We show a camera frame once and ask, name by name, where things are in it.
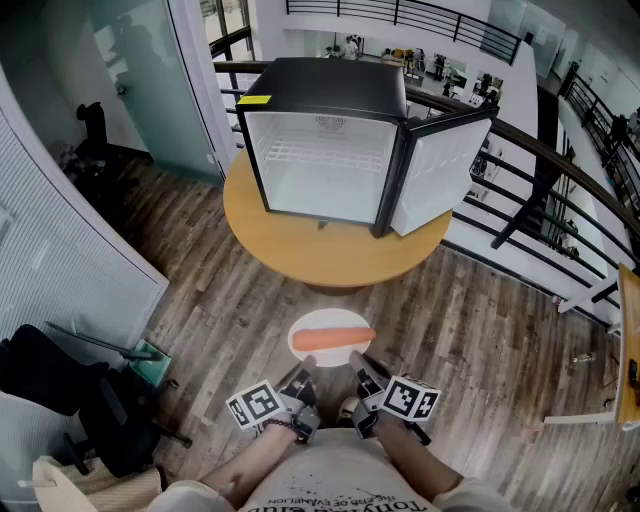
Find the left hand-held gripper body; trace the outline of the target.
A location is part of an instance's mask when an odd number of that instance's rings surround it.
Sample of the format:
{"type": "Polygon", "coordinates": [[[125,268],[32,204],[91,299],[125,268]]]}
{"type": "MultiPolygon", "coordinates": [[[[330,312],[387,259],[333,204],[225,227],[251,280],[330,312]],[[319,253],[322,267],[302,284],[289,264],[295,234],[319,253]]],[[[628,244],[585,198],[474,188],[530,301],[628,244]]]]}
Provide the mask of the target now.
{"type": "Polygon", "coordinates": [[[297,443],[306,444],[319,429],[319,418],[312,380],[306,384],[294,382],[293,370],[276,387],[268,380],[240,391],[226,401],[236,424],[242,430],[263,432],[268,424],[291,428],[297,443]]]}

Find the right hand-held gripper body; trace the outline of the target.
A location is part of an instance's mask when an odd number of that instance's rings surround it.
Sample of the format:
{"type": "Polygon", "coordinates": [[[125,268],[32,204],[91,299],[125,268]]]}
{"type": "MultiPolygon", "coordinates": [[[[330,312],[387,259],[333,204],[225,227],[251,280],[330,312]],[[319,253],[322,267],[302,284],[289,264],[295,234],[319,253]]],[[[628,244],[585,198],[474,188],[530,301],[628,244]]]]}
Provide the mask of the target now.
{"type": "Polygon", "coordinates": [[[421,424],[433,412],[440,390],[409,377],[382,377],[364,368],[359,369],[356,376],[359,403],[351,420],[360,438],[372,436],[378,413],[384,411],[401,419],[423,446],[431,443],[421,424]]]}

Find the orange sausage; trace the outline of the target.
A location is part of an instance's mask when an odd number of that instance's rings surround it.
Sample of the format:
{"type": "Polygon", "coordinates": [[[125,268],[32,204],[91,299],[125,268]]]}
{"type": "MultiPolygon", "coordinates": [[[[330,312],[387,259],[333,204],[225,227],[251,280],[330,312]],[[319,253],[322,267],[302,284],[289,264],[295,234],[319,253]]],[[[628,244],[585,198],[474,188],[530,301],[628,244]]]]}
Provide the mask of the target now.
{"type": "Polygon", "coordinates": [[[376,331],[368,327],[304,329],[292,335],[292,347],[313,352],[367,343],[375,338],[376,331]]]}

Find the white plate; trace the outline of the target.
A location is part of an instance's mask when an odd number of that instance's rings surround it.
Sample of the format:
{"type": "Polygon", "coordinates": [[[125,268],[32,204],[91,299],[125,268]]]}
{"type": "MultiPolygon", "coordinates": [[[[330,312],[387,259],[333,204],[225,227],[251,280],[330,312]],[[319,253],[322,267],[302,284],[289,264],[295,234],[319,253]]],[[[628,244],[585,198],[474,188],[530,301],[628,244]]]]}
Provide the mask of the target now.
{"type": "Polygon", "coordinates": [[[313,352],[301,352],[292,347],[292,335],[304,329],[323,328],[348,328],[348,327],[368,327],[369,323],[359,314],[339,308],[325,308],[309,312],[296,320],[291,326],[287,342],[290,352],[300,361],[303,361],[309,354],[315,356],[318,367],[331,368],[346,365],[349,362],[349,355],[352,351],[365,353],[369,348],[371,340],[367,343],[351,345],[329,350],[313,352]]]}

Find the black mini fridge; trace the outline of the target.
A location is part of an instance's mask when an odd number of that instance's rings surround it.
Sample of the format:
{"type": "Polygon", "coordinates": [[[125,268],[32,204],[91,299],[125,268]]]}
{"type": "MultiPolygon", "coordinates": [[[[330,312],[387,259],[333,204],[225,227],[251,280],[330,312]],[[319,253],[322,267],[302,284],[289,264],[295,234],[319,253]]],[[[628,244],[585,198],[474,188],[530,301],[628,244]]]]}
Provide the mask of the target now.
{"type": "Polygon", "coordinates": [[[320,58],[273,61],[236,111],[267,211],[362,224],[377,238],[464,200],[498,113],[412,117],[400,69],[320,58]]]}

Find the person's left forearm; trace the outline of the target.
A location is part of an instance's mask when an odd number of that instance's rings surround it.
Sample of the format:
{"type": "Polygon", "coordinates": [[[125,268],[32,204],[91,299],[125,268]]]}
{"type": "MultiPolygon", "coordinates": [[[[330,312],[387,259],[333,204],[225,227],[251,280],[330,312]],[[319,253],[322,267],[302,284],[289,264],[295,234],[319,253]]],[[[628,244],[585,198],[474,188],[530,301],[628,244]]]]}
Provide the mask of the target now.
{"type": "Polygon", "coordinates": [[[297,439],[291,428],[268,424],[241,452],[207,473],[200,482],[240,509],[297,439]]]}

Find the person's right white shoe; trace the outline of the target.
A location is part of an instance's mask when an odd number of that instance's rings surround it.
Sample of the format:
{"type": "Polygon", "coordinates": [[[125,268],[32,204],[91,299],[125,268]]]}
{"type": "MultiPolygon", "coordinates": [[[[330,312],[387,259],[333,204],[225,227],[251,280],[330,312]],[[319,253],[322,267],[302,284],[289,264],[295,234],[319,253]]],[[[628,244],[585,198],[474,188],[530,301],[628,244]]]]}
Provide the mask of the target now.
{"type": "Polygon", "coordinates": [[[352,416],[359,405],[359,399],[357,397],[351,396],[346,398],[338,412],[338,417],[335,422],[336,428],[352,428],[353,421],[352,416]]]}

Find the person's printed beige shirt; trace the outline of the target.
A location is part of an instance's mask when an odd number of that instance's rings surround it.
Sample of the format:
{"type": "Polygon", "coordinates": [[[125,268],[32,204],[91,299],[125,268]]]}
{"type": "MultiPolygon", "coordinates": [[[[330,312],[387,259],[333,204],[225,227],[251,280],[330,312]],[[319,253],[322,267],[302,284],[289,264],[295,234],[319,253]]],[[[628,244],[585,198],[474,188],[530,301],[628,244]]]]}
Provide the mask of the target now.
{"type": "Polygon", "coordinates": [[[324,429],[297,447],[234,508],[196,481],[170,485],[147,512],[513,512],[477,479],[431,500],[421,497],[391,464],[382,446],[351,429],[324,429]]]}

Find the green dustpan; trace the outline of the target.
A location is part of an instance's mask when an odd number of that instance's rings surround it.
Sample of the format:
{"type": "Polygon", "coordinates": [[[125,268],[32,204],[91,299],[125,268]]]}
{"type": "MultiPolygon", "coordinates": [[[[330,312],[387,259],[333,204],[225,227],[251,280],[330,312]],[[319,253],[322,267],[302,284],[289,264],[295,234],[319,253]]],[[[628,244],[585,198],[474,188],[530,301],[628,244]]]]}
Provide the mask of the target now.
{"type": "Polygon", "coordinates": [[[160,386],[171,364],[171,357],[144,339],[139,340],[135,351],[150,355],[151,358],[130,360],[129,367],[153,387],[160,386]]]}

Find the round wooden table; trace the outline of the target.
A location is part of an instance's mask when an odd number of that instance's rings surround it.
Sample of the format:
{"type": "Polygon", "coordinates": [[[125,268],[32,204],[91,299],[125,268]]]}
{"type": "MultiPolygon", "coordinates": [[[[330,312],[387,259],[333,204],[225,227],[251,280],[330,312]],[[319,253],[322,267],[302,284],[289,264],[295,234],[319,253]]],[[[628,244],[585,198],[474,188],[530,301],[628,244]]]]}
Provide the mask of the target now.
{"type": "Polygon", "coordinates": [[[414,232],[374,238],[365,226],[265,210],[246,150],[230,166],[223,189],[227,222],[240,244],[269,269],[328,293],[349,293],[399,277],[444,239],[450,211],[414,232]]]}

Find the beige woven bag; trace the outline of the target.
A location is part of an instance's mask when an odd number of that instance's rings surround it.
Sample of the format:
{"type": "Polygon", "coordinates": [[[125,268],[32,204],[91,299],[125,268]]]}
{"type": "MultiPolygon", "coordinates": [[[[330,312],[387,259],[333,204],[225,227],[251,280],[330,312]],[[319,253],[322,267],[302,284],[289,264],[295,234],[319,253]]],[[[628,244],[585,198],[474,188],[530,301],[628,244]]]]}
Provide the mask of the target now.
{"type": "Polygon", "coordinates": [[[114,477],[99,458],[89,459],[86,467],[82,475],[50,456],[33,463],[33,490],[42,512],[145,512],[162,492],[154,467],[123,478],[114,477]]]}

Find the black office chair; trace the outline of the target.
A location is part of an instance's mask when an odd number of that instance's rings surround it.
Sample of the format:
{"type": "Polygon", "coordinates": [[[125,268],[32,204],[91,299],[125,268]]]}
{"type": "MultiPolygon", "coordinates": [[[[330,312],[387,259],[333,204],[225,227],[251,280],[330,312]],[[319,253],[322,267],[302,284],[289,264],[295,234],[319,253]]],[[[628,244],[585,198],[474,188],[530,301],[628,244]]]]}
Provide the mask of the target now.
{"type": "Polygon", "coordinates": [[[91,451],[122,478],[152,464],[161,437],[192,446],[190,438],[152,418],[149,396],[135,382],[134,371],[118,371],[106,362],[83,365],[29,324],[0,341],[0,391],[79,417],[86,439],[75,442],[65,433],[63,446],[83,476],[89,474],[91,451]]]}

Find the black chair with clothes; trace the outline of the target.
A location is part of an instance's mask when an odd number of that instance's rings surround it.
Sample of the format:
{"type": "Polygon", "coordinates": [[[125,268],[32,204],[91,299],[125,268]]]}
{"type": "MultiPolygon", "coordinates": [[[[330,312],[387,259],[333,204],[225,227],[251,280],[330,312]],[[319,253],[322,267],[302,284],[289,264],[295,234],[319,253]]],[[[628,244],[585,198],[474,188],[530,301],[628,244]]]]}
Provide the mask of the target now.
{"type": "Polygon", "coordinates": [[[114,167],[118,163],[117,154],[108,142],[105,113],[101,103],[80,104],[76,109],[76,117],[84,123],[86,130],[80,154],[90,158],[98,166],[114,167]]]}

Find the black balcony railing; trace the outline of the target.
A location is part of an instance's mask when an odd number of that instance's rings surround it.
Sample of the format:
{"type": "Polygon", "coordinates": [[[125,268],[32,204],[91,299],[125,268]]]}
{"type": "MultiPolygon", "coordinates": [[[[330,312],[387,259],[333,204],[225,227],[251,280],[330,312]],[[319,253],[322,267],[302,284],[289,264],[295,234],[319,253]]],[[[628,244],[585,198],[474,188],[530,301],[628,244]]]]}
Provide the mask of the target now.
{"type": "Polygon", "coordinates": [[[424,0],[285,0],[286,14],[353,17],[405,26],[469,45],[512,65],[521,39],[493,24],[424,0]]]}

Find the wooden desk with white frame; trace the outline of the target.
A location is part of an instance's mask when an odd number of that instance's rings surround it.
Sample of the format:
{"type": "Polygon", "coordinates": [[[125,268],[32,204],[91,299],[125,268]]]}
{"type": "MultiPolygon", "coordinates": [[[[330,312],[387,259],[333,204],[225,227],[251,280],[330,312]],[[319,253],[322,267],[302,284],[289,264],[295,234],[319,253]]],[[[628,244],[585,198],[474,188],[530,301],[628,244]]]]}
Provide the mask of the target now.
{"type": "Polygon", "coordinates": [[[634,359],[638,363],[640,381],[640,277],[620,263],[617,276],[600,281],[581,295],[563,301],[558,312],[565,313],[584,302],[595,303],[612,291],[619,292],[620,321],[612,325],[608,332],[620,332],[618,377],[616,395],[611,409],[596,414],[574,416],[546,416],[544,425],[577,425],[616,423],[624,431],[640,428],[640,387],[633,389],[628,382],[628,363],[634,359]]]}

